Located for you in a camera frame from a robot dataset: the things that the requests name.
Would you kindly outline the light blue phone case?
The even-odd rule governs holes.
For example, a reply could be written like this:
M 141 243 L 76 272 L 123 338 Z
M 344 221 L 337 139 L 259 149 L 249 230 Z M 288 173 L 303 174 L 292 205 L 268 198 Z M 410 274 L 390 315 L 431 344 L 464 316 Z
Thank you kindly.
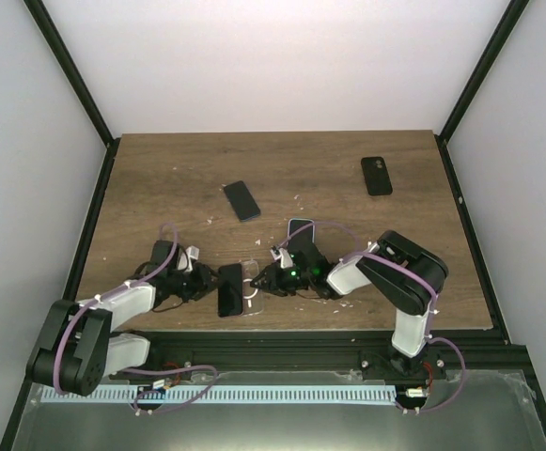
M 291 218 L 288 223 L 289 244 L 297 245 L 302 242 L 314 242 L 316 228 L 310 219 Z

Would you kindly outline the pink-edged black phone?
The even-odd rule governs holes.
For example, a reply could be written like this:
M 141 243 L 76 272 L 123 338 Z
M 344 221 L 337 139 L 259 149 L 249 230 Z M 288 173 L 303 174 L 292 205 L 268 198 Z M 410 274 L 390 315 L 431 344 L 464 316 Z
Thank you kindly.
M 221 266 L 218 275 L 218 316 L 220 318 L 240 316 L 243 313 L 242 264 L 234 263 Z

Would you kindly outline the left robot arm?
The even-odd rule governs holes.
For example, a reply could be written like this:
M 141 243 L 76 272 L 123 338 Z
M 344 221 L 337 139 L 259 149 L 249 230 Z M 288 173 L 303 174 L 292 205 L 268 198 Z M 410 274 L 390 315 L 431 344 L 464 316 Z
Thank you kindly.
M 80 396 L 91 394 L 103 378 L 128 368 L 142 379 L 154 379 L 163 371 L 163 355 L 143 336 L 115 330 L 171 297 L 182 304 L 198 301 L 217 286 L 218 273 L 199 261 L 197 247 L 158 240 L 150 259 L 119 286 L 89 299 L 52 304 L 25 376 L 60 395 Z

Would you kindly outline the black phone case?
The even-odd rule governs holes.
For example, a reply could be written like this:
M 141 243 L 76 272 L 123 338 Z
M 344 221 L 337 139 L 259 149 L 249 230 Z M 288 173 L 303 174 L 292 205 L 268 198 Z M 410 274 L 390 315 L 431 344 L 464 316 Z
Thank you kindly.
M 385 196 L 393 193 L 391 179 L 383 157 L 362 158 L 361 168 L 369 196 Z

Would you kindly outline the blue-edged black phone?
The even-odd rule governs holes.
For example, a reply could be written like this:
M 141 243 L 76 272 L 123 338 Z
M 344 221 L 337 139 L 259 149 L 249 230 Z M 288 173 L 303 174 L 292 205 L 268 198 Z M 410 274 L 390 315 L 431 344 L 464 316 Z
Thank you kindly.
M 226 185 L 223 192 L 241 222 L 255 219 L 261 214 L 255 198 L 243 180 Z

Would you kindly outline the clear magsafe phone case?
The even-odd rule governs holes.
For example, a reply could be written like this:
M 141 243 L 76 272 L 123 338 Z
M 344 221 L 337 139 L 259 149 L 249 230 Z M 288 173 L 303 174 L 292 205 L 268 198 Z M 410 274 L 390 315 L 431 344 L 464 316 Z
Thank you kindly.
M 251 282 L 260 273 L 257 262 L 253 259 L 246 260 L 242 265 L 242 315 L 253 316 L 263 312 L 263 292 L 251 286 Z

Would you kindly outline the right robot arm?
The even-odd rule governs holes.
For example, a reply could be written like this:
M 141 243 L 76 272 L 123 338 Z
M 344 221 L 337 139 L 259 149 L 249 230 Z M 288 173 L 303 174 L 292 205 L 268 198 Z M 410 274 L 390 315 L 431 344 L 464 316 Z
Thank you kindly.
M 336 300 L 373 286 L 396 308 L 390 369 L 409 379 L 422 368 L 430 317 L 436 314 L 435 304 L 449 275 L 439 257 L 394 230 L 336 262 L 312 241 L 286 242 L 273 247 L 271 254 L 273 263 L 250 281 L 252 288 L 277 297 L 312 290 L 322 299 Z

